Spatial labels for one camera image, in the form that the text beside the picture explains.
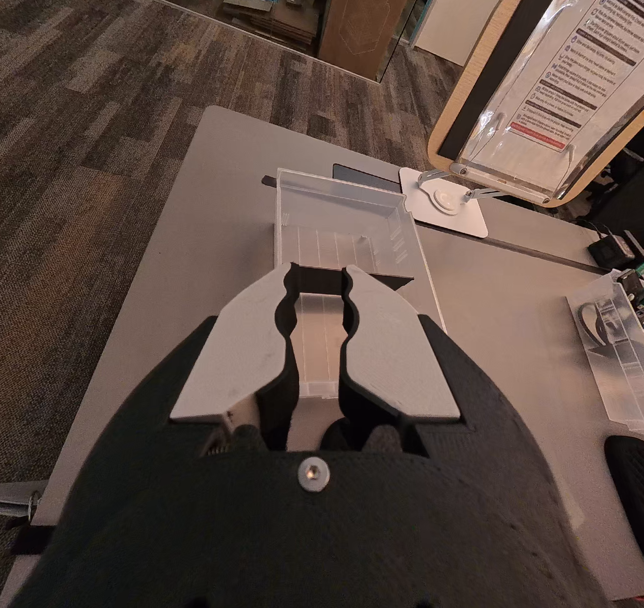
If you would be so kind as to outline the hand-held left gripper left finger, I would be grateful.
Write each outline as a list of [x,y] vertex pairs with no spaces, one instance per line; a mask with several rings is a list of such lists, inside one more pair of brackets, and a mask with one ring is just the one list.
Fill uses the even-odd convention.
[[297,263],[282,263],[220,312],[170,413],[178,423],[250,425],[268,449],[286,451],[300,397],[291,335],[300,297]]

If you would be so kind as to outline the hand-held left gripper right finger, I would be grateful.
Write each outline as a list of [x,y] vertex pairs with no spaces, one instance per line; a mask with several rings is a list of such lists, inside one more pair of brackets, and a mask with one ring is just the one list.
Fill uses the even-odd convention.
[[356,265],[342,270],[339,406],[348,440],[361,450],[388,426],[415,447],[420,426],[462,420],[447,377],[419,314],[396,290]]

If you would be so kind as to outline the clear plastic bin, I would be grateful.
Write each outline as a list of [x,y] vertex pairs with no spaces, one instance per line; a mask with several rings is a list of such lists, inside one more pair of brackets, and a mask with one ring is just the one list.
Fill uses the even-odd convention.
[[[275,265],[293,262],[336,271],[356,265],[374,275],[410,277],[398,292],[446,330],[403,194],[283,168],[276,181]],[[336,399],[339,351],[346,336],[342,299],[300,289],[291,336],[300,397]]]

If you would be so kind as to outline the black bin divider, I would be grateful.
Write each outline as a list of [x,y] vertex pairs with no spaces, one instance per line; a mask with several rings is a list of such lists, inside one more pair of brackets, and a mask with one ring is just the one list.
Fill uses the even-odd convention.
[[[322,296],[342,295],[342,270],[302,266],[291,262],[294,268],[294,283],[299,294]],[[397,291],[414,280],[412,276],[368,273],[378,282]]]

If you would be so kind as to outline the white stand base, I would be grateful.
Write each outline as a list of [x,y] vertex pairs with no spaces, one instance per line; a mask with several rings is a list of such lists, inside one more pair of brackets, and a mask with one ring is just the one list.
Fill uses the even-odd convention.
[[402,167],[398,171],[405,208],[415,221],[484,239],[488,229],[479,202],[467,198],[465,186],[449,180],[441,170]]

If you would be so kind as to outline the black desk mat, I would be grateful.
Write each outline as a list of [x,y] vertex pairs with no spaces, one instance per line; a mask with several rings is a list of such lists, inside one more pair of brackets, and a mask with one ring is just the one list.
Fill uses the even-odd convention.
[[322,164],[295,165],[295,171],[308,172],[316,176],[334,178],[344,183],[362,185],[401,194],[399,170],[400,166],[383,161],[370,163],[326,162]]

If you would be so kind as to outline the small clear parts bin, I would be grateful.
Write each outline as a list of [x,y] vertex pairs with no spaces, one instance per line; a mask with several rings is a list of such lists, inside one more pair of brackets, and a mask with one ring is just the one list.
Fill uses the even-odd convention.
[[643,282],[614,269],[566,299],[608,419],[643,435]]

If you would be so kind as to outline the small black adapter box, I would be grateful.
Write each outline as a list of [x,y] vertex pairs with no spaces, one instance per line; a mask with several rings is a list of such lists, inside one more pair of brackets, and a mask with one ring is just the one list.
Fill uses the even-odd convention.
[[631,246],[621,236],[608,234],[588,246],[588,252],[600,268],[629,269],[635,260]]

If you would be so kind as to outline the black mesh office chair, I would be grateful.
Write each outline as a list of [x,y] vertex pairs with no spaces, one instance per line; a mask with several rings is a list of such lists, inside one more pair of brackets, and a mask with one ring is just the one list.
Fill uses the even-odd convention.
[[604,444],[605,458],[625,510],[643,514],[643,440],[612,435]]

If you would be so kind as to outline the tall cardboard box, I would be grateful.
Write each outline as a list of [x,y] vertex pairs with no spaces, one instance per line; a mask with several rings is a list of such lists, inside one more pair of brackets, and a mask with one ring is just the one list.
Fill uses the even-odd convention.
[[375,81],[408,0],[328,0],[318,57]]

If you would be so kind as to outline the printed instruction sheet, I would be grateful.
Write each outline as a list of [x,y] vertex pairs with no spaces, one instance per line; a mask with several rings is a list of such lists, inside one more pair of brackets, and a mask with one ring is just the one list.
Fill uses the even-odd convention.
[[509,123],[562,151],[643,61],[643,0],[592,0]]

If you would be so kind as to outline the pile of flat cardboard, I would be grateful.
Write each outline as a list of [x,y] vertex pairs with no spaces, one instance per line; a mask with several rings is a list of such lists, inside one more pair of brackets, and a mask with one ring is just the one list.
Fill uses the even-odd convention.
[[315,55],[327,0],[223,0],[220,14],[261,37]]

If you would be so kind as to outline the metal desk bracket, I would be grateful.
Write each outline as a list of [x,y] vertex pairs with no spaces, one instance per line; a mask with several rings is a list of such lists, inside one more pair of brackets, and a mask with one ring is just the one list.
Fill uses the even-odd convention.
[[48,482],[1,483],[1,516],[31,522]]

